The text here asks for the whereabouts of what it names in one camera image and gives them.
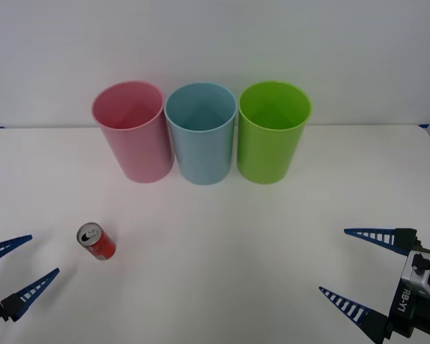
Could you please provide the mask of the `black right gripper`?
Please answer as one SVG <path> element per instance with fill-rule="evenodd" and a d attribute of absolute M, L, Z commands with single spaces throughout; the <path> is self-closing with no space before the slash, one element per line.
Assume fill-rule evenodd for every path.
<path fill-rule="evenodd" d="M 401 255 L 421 250 L 416 229 L 352 228 L 343 231 Z M 406 285 L 398 285 L 388 317 L 324 287 L 318 289 L 370 340 L 382 343 L 390 339 L 393 332 L 410 338 L 414 330 L 430 335 L 430 300 L 418 296 Z"/>

